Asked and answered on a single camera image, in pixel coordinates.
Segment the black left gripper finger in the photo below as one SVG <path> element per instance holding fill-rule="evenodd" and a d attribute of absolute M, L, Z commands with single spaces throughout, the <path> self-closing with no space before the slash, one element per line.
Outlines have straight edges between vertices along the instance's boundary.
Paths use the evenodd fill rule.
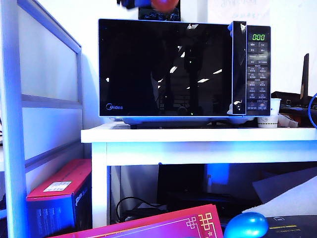
<path fill-rule="evenodd" d="M 139 7 L 151 6 L 151 0 L 117 0 L 118 5 L 125 7 L 126 9 L 133 9 Z"/>

